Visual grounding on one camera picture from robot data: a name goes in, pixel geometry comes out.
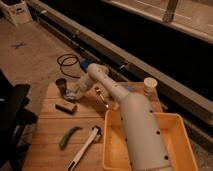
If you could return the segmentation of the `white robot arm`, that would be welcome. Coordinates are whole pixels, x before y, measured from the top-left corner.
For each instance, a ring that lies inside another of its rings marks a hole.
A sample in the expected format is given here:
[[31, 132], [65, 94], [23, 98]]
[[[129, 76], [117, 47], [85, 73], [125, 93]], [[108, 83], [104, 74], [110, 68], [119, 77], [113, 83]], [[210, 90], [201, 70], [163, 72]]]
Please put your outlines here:
[[149, 99], [131, 92], [108, 76], [106, 66], [92, 63], [79, 79], [77, 93], [99, 82], [120, 105], [120, 117], [132, 171], [173, 171], [157, 118]]

